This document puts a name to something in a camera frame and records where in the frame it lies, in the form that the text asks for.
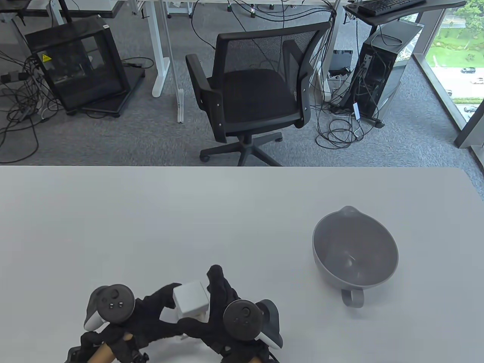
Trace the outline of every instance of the road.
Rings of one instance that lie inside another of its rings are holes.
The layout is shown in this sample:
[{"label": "road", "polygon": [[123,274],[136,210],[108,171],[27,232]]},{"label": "road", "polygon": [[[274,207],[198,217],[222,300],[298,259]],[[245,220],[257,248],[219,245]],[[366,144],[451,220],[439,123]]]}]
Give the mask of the road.
[{"label": "road", "polygon": [[470,81],[484,77],[484,68],[476,68],[476,73],[465,74],[461,68],[434,67],[432,71],[446,90],[452,91],[453,98],[484,98],[484,84],[472,84]]},{"label": "road", "polygon": [[478,106],[478,105],[456,105],[457,108],[459,109],[460,113],[462,114],[462,116],[464,116],[464,119],[466,120],[466,122],[468,122],[471,118],[471,116],[474,114],[473,112],[466,112],[464,111],[464,107],[469,107],[469,106]]}]

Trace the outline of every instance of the computer tower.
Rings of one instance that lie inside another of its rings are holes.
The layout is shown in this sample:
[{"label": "computer tower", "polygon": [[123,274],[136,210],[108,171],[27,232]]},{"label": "computer tower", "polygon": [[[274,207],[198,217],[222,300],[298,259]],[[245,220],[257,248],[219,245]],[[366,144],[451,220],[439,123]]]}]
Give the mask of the computer tower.
[{"label": "computer tower", "polygon": [[398,90],[422,28],[407,21],[393,21],[378,28],[363,43],[346,87],[338,90],[330,103],[351,111],[357,103],[362,116],[381,120],[380,111]]}]

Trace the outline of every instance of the table surface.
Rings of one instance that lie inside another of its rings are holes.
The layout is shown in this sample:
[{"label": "table surface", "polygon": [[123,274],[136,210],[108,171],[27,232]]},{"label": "table surface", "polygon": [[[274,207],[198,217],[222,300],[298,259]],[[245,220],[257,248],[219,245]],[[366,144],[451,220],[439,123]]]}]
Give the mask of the table surface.
[{"label": "table surface", "polygon": [[[484,203],[462,170],[4,166],[0,187],[1,362],[65,361],[100,285],[143,297],[206,284],[215,263],[241,297],[276,303],[281,363],[482,360]],[[399,248],[362,309],[343,305],[312,256],[316,223],[345,205]],[[220,361],[192,339],[147,352]]]}]

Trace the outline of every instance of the chair base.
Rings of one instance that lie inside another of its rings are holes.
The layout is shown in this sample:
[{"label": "chair base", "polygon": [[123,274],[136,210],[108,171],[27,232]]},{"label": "chair base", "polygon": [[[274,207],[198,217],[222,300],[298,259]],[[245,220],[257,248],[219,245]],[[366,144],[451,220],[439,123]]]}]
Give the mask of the chair base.
[{"label": "chair base", "polygon": [[282,133],[276,132],[275,134],[265,135],[255,139],[252,139],[252,135],[238,136],[238,138],[239,142],[200,151],[200,160],[206,163],[210,160],[210,155],[240,152],[241,156],[237,166],[244,166],[249,155],[255,156],[270,166],[282,166],[259,148],[259,146],[271,141],[281,142]]}]

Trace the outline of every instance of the black glove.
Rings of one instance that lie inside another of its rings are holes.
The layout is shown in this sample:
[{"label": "black glove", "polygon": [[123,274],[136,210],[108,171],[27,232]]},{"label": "black glove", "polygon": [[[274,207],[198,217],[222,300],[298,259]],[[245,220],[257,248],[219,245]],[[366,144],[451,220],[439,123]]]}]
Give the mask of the black glove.
[{"label": "black glove", "polygon": [[216,353],[221,354],[223,363],[249,362],[258,357],[263,363],[270,362],[269,347],[260,340],[241,341],[232,338],[225,330],[223,316],[227,306],[239,300],[237,292],[224,278],[222,268],[213,265],[207,272],[210,293],[210,316],[208,323],[193,318],[182,318],[178,328],[192,338],[201,339]]},{"label": "black glove", "polygon": [[[173,289],[181,284],[173,283],[162,287],[143,300],[136,299],[131,316],[121,324],[110,323],[100,333],[87,332],[81,336],[81,351],[92,351],[93,346],[106,343],[121,363],[131,363],[133,353],[149,343],[176,335],[182,335],[177,324],[160,320],[164,307],[175,308]],[[125,342],[123,337],[131,333],[134,339]]]}]

